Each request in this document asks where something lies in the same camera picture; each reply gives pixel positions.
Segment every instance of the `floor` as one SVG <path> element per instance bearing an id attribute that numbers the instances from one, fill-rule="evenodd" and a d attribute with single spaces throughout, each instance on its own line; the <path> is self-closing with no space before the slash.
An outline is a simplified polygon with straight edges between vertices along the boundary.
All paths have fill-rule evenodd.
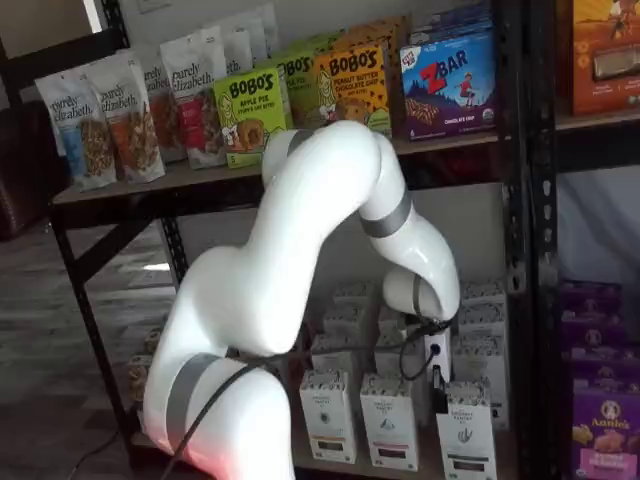
<path id="1" fill-rule="evenodd" d="M 105 231 L 72 232 L 76 255 Z M 123 394 L 129 357 L 162 323 L 175 296 L 170 273 L 162 270 L 165 263 L 152 225 L 88 283 Z M 53 232 L 44 224 L 0 244 L 0 426 L 2 480 L 66 480 L 79 457 L 115 431 Z M 118 441 L 87 461 L 74 478 L 146 480 L 158 475 L 131 474 Z"/>

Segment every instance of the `white robotic arm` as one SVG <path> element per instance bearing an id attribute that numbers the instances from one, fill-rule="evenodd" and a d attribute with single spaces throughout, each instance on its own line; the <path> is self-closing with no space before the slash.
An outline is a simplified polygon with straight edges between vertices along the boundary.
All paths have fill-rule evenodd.
<path id="1" fill-rule="evenodd" d="M 194 262 L 154 356 L 144 422 L 168 453 L 243 366 L 224 358 L 228 347 L 260 356 L 291 349 L 320 248 L 356 210 L 376 250 L 398 265 L 384 280 L 386 302 L 436 320 L 457 311 L 451 251 L 413 208 L 387 139 L 348 121 L 314 134 L 285 132 L 269 143 L 263 180 L 247 244 L 212 248 Z M 218 480 L 294 478 L 290 428 L 284 389 L 254 370 L 219 398 L 184 457 Z"/>

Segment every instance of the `black cable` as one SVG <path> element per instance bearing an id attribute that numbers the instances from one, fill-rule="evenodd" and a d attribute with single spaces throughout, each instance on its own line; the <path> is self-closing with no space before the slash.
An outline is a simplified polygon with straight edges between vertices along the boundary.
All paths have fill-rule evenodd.
<path id="1" fill-rule="evenodd" d="M 402 364 L 402 359 L 404 357 L 405 354 L 405 350 L 407 345 L 409 345 L 410 343 L 415 342 L 416 340 L 428 336 L 428 335 L 435 335 L 438 334 L 444 330 L 446 330 L 447 328 L 449 328 L 451 326 L 451 322 L 441 322 L 441 323 L 435 323 L 435 322 L 428 322 L 425 323 L 423 322 L 422 325 L 420 327 L 418 327 L 414 332 L 412 332 L 411 334 L 409 334 L 407 336 L 407 338 L 405 338 L 402 343 L 396 344 L 396 345 L 387 345 L 384 347 L 370 347 L 370 346 L 364 346 L 364 345 L 354 345 L 354 346 L 350 346 L 350 347 L 337 347 L 337 348 L 330 348 L 330 349 L 326 349 L 326 350 L 322 350 L 318 353 L 320 354 L 331 354 L 331 353 L 341 353 L 341 352 L 353 352 L 353 351 L 389 351 L 389 350 L 397 350 L 398 348 L 400 349 L 400 374 L 402 375 L 402 377 L 405 380 L 409 380 L 409 381 L 413 381 L 416 378 L 418 378 L 420 375 L 422 375 L 425 370 L 427 369 L 427 367 L 431 364 L 431 361 L 433 360 L 433 357 L 436 355 L 436 352 L 434 350 L 431 350 L 431 353 L 429 354 L 429 357 L 427 358 L 427 361 L 422 365 L 422 367 L 420 367 L 420 370 L 414 374 L 414 375 L 407 375 L 406 372 L 404 372 L 404 365 Z M 173 471 L 173 468 L 175 467 L 175 464 L 178 462 L 178 460 L 180 460 L 180 457 L 182 456 L 182 452 L 184 452 L 184 449 L 187 447 L 187 444 L 189 443 L 189 441 L 191 440 L 191 437 L 193 437 L 193 434 L 195 433 L 196 429 L 198 428 L 198 426 L 200 426 L 200 423 L 202 423 L 202 420 L 204 420 L 204 417 L 207 415 L 207 413 L 209 413 L 209 410 L 211 410 L 211 407 L 214 405 L 214 403 L 216 403 L 216 401 L 218 400 L 218 398 L 220 398 L 220 396 L 236 381 L 238 380 L 240 377 L 242 377 L 243 375 L 249 373 L 252 370 L 255 370 L 256 368 L 262 367 L 268 363 L 271 363 L 275 360 L 279 360 L 283 357 L 285 358 L 295 358 L 295 357 L 308 357 L 309 355 L 311 355 L 311 351 L 307 350 L 304 352 L 288 352 L 288 353 L 284 353 L 282 355 L 274 355 L 272 357 L 265 357 L 265 358 L 261 358 L 258 359 L 252 363 L 249 363 L 247 365 L 245 365 L 244 367 L 242 367 L 240 370 L 238 370 L 236 373 L 234 373 L 233 375 L 231 375 L 227 380 L 224 381 L 224 383 L 222 385 L 220 385 L 220 387 L 213 393 L 213 395 L 211 395 L 211 398 L 209 398 L 209 400 L 207 400 L 207 403 L 204 404 L 204 406 L 202 407 L 202 409 L 200 410 L 200 412 L 198 413 L 198 416 L 195 418 L 195 420 L 193 421 L 193 423 L 191 424 L 191 426 L 189 427 L 189 430 L 187 430 L 187 433 L 184 435 L 184 437 L 182 438 L 182 440 L 180 441 L 180 444 L 178 445 L 178 448 L 176 448 L 176 451 L 173 453 L 173 456 L 171 457 L 171 460 L 169 461 L 169 463 L 167 464 L 166 468 L 164 469 L 164 472 L 162 473 L 162 476 L 160 477 L 160 480 L 167 480 L 167 478 L 169 478 L 169 475 L 171 474 L 171 472 Z"/>
<path id="2" fill-rule="evenodd" d="M 118 434 L 119 433 L 120 432 L 116 430 L 116 432 L 113 435 L 111 435 L 111 437 L 109 437 L 109 439 L 106 442 L 104 442 L 100 446 L 94 448 L 90 452 L 87 452 L 82 457 L 80 457 L 80 460 L 78 460 L 78 462 L 74 465 L 73 469 L 69 473 L 69 476 L 67 477 L 67 480 L 72 480 L 73 479 L 73 477 L 76 474 L 76 472 L 78 471 L 78 469 L 82 466 L 82 464 L 88 458 L 90 458 L 90 457 L 92 457 L 94 455 L 97 455 L 98 453 L 106 450 L 109 446 L 111 446 L 111 444 L 116 441 L 116 438 L 118 438 Z"/>

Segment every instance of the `granola bag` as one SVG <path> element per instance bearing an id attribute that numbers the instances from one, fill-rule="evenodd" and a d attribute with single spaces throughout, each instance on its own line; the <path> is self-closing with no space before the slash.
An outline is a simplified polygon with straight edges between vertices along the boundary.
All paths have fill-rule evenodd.
<path id="1" fill-rule="evenodd" d="M 245 73 L 253 68 L 251 38 L 242 28 L 222 35 L 224 56 L 227 60 L 227 75 Z"/>
<path id="2" fill-rule="evenodd" d="M 160 49 L 157 46 L 138 45 L 135 47 L 135 52 L 144 73 L 144 83 L 149 95 L 149 109 L 156 128 L 162 161 L 166 165 L 183 160 L 187 158 L 187 152 L 180 140 L 178 106 L 173 99 Z"/>
<path id="3" fill-rule="evenodd" d="M 208 27 L 160 46 L 178 104 L 180 132 L 191 168 L 226 164 L 213 81 L 226 77 L 220 27 Z"/>
<path id="4" fill-rule="evenodd" d="M 87 66 L 86 72 L 107 117 L 127 180 L 146 183 L 163 176 L 144 74 L 134 52 L 103 58 Z"/>
<path id="5" fill-rule="evenodd" d="M 60 132 L 75 183 L 91 190 L 115 182 L 116 169 L 109 128 L 83 69 L 40 78 L 36 86 Z"/>

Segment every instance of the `green box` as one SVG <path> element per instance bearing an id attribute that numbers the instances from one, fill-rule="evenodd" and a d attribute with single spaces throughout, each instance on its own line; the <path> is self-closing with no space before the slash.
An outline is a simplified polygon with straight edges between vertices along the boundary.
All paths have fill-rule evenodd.
<path id="1" fill-rule="evenodd" d="M 260 164 L 269 139 L 293 127 L 281 67 L 221 78 L 213 93 L 230 168 Z"/>
<path id="2" fill-rule="evenodd" d="M 318 85 L 313 76 L 315 50 L 288 50 L 267 60 L 266 65 L 284 69 L 295 128 L 315 129 L 325 125 L 320 115 Z"/>

